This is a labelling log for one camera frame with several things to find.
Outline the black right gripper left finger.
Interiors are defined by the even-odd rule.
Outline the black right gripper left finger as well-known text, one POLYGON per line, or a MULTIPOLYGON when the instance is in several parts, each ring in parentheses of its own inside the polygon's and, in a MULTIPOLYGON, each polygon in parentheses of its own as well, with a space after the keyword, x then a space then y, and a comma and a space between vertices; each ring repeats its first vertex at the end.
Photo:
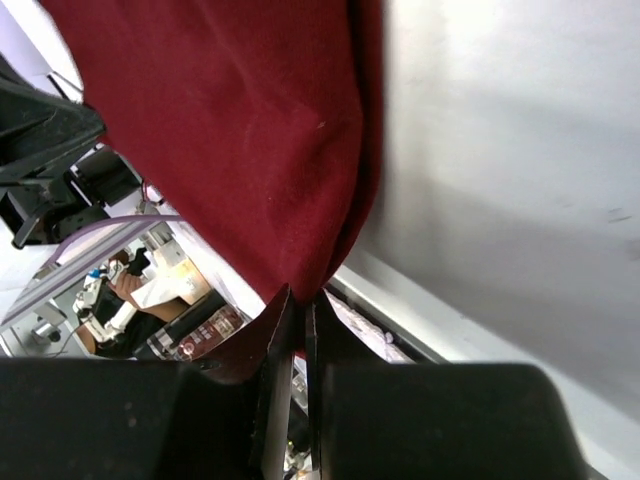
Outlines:
POLYGON ((293 294, 283 286, 261 314, 208 357, 196 406, 200 470, 281 470, 293 369, 293 294))

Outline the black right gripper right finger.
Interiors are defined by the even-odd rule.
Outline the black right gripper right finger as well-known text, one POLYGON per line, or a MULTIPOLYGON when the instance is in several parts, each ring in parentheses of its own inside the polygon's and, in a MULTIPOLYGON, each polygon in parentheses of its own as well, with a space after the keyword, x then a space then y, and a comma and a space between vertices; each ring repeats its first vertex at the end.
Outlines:
POLYGON ((320 470, 393 470, 391 365, 339 319, 321 293, 305 311, 313 465, 320 470))

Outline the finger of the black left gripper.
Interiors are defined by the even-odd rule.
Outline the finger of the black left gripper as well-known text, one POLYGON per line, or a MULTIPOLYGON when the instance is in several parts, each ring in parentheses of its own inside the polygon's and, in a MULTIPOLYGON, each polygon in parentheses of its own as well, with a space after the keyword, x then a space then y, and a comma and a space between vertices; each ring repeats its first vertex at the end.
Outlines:
POLYGON ((106 131, 99 113, 50 95, 1 60, 1 185, 43 184, 61 176, 106 131))

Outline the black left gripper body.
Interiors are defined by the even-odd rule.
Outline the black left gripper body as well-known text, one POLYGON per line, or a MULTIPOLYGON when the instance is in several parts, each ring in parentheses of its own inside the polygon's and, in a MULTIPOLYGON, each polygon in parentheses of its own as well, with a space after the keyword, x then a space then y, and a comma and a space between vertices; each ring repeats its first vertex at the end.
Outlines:
POLYGON ((108 219, 108 207, 140 191, 141 179, 129 164, 111 148, 97 147, 57 176, 3 182, 1 219, 16 249, 57 245, 108 219))

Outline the dark red t shirt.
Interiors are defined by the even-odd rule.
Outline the dark red t shirt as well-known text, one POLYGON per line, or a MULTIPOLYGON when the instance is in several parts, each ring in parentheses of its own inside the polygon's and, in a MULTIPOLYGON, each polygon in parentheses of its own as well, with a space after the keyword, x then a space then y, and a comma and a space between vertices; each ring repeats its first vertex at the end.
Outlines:
POLYGON ((47 1, 108 145, 263 299, 307 303, 382 170, 379 1, 47 1))

